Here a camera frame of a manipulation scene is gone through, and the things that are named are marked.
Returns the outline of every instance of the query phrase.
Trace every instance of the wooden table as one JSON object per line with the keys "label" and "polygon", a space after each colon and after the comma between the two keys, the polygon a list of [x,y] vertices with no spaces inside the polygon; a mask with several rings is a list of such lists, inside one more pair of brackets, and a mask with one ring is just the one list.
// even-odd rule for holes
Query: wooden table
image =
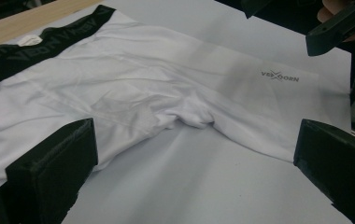
{"label": "wooden table", "polygon": [[58,0],[0,20],[0,44],[101,0]]}

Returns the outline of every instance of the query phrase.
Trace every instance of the brand logo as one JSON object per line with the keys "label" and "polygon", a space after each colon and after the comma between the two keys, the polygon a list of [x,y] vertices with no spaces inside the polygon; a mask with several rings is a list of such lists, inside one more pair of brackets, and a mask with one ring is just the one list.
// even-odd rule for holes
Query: brand logo
{"label": "brand logo", "polygon": [[292,82],[299,82],[300,78],[299,77],[289,77],[289,76],[284,76],[282,72],[274,72],[273,70],[270,70],[270,72],[262,72],[263,77],[270,77],[270,79],[275,79],[278,81],[292,81]]}

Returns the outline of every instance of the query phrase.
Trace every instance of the white label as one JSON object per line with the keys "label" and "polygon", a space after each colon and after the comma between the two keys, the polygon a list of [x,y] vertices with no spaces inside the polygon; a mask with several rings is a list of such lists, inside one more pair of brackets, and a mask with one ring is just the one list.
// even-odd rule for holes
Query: white label
{"label": "white label", "polygon": [[42,38],[38,35],[26,35],[24,36],[20,41],[18,41],[18,46],[23,47],[23,46],[33,46],[36,44],[41,43],[43,41]]}

